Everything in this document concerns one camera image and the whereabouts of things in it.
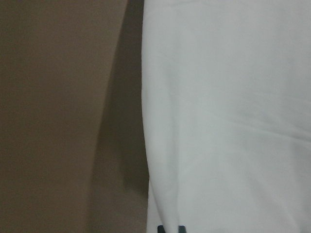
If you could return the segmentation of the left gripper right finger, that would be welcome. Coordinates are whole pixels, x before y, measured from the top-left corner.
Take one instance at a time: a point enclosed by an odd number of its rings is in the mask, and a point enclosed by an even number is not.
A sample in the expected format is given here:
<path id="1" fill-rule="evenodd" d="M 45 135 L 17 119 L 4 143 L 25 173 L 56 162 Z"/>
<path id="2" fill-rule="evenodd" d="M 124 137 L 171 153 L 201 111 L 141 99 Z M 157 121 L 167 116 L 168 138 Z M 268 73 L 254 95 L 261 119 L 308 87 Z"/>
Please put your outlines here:
<path id="1" fill-rule="evenodd" d="M 185 226 L 178 226 L 178 233 L 187 233 Z"/>

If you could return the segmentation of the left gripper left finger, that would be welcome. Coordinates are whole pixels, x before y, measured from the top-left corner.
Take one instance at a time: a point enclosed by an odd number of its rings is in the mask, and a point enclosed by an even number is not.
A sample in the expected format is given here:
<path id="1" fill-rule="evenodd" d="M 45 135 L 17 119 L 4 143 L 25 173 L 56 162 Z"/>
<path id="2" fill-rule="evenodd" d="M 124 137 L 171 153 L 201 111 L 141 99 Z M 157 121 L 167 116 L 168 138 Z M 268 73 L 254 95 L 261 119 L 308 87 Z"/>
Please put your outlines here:
<path id="1" fill-rule="evenodd" d="M 157 233 L 165 233 L 165 229 L 164 229 L 164 226 L 163 225 L 159 225 L 157 227 Z"/>

